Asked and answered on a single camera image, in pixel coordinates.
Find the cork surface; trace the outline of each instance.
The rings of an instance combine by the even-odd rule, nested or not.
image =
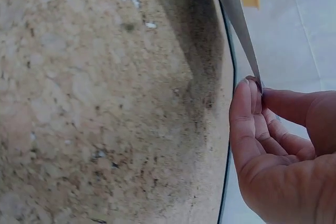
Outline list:
[[[226,43],[213,0],[0,0],[0,223],[215,223]]]

